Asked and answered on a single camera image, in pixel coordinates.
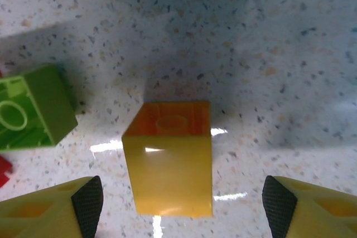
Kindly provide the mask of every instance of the green lego brick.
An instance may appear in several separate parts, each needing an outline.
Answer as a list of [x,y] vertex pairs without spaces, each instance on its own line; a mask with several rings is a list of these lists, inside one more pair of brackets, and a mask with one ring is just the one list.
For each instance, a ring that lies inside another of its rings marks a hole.
[[0,152],[55,146],[77,124],[54,65],[0,79]]

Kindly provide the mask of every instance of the toy brick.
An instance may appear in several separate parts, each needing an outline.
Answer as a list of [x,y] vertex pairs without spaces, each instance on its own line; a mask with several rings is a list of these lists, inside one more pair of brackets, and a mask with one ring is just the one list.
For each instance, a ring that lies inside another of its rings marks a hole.
[[212,216],[208,102],[145,103],[122,141],[138,213]]
[[0,151],[55,146],[76,126],[54,65],[0,79]]

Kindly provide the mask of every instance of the circular outline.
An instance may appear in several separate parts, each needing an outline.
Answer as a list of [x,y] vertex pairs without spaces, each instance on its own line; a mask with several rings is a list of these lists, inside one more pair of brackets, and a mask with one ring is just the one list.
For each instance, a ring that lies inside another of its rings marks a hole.
[[13,126],[11,124],[8,124],[1,116],[1,112],[0,112],[0,124],[2,124],[4,127],[6,127],[7,129],[9,130],[12,130],[12,131],[20,131],[22,129],[24,129],[27,125],[27,114],[24,110],[23,107],[21,107],[20,105],[18,105],[17,103],[14,103],[13,101],[11,100],[3,100],[0,102],[0,110],[1,110],[1,107],[4,106],[4,105],[9,105],[9,106],[12,106],[13,108],[17,109],[22,117],[23,117],[23,124],[19,127],[17,126]]

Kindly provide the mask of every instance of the terrazzo surface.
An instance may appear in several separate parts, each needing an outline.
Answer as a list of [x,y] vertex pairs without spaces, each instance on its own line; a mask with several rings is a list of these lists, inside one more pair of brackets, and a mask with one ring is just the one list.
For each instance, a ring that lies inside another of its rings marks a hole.
[[[43,62],[79,126],[4,154],[0,200],[100,175],[96,238],[263,238],[267,175],[357,195],[357,0],[0,0],[0,69]],[[137,215],[122,133],[143,101],[207,99],[214,217]]]

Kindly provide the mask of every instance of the red lego brick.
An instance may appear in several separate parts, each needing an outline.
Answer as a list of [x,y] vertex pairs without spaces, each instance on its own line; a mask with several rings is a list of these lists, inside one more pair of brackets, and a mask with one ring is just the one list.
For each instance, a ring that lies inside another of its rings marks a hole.
[[5,172],[12,172],[12,164],[0,156],[0,188],[9,180]]

